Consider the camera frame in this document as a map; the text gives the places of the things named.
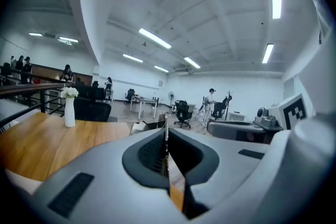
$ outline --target office chair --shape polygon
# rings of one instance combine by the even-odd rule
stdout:
[[[191,128],[190,124],[188,123],[187,120],[191,119],[193,113],[189,112],[189,106],[187,102],[185,101],[180,101],[180,102],[175,102],[176,105],[176,117],[178,118],[179,121],[175,121],[174,124],[180,123],[181,127],[184,124],[189,126],[189,129]]]
[[[12,74],[11,72],[11,64],[9,62],[4,63],[3,68],[1,69],[1,75],[3,76],[9,76]]]
[[[75,98],[73,107],[75,108],[75,119],[82,121],[107,122],[111,112],[109,104],[91,102],[80,98]]]
[[[224,111],[226,109],[225,103],[215,103],[214,112],[211,114],[215,118],[215,121],[223,117]]]
[[[125,94],[125,98],[128,100],[128,101],[125,101],[124,104],[130,104],[131,103],[131,100],[132,100],[132,97],[133,95],[135,94],[135,91],[133,89],[129,89],[127,91],[127,95]]]

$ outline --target ceiling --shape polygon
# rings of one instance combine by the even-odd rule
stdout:
[[[271,18],[271,0],[111,0],[110,5],[104,54],[128,54],[170,73],[188,68],[282,74],[316,26],[311,0],[282,0],[282,16],[276,20]],[[23,31],[80,39],[68,0],[13,0],[11,11]],[[140,35],[140,28],[172,48]],[[262,64],[268,43],[275,47],[269,62]],[[184,57],[201,68],[193,70]]]

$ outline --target black railing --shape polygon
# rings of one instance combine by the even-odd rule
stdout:
[[[18,117],[38,108],[40,108],[42,113],[64,113],[64,111],[61,109],[64,108],[65,104],[60,101],[61,97],[59,93],[61,91],[61,88],[74,86],[75,83],[50,79],[4,67],[0,67],[0,69],[2,71],[2,86],[0,87],[0,99],[8,98],[28,106],[28,108],[19,111],[5,119],[2,119],[0,121],[0,127],[3,127],[4,125],[17,119]],[[29,78],[30,83],[19,84],[21,79],[15,78],[15,76],[13,76],[12,74],[23,74],[24,76]],[[37,78],[49,83],[32,84],[31,82],[33,78]],[[50,94],[50,90],[55,91],[56,94]],[[48,104],[54,104],[56,105],[56,107],[50,108],[50,105]]]

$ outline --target white shirt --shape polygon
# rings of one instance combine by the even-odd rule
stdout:
[[[211,103],[213,102],[213,97],[212,94],[209,93],[208,95],[205,95],[205,98],[208,100],[206,106],[205,106],[205,110],[210,110],[211,108]]]

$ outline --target floor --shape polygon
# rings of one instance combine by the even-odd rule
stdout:
[[[126,122],[130,129],[132,128],[132,125],[138,121],[146,121],[147,123],[157,122],[161,113],[166,113],[166,115],[168,116],[169,127],[180,128],[181,126],[179,124],[174,125],[174,122],[178,121],[178,119],[175,114],[170,113],[170,109],[166,105],[159,104],[157,106],[156,116],[154,119],[154,109],[152,108],[152,106],[150,104],[142,105],[141,109],[143,112],[141,114],[140,120],[138,120],[140,107],[139,104],[133,104],[132,111],[130,111],[129,104],[124,104],[124,102],[121,101],[113,101],[112,103],[110,103],[110,105],[112,106],[110,116],[117,117],[118,122]],[[198,115],[197,112],[198,111],[195,110],[193,116],[189,120],[191,128],[189,129],[189,127],[184,124],[182,126],[182,129],[190,130],[199,134],[210,135],[206,130],[206,127],[202,126],[203,118]]]

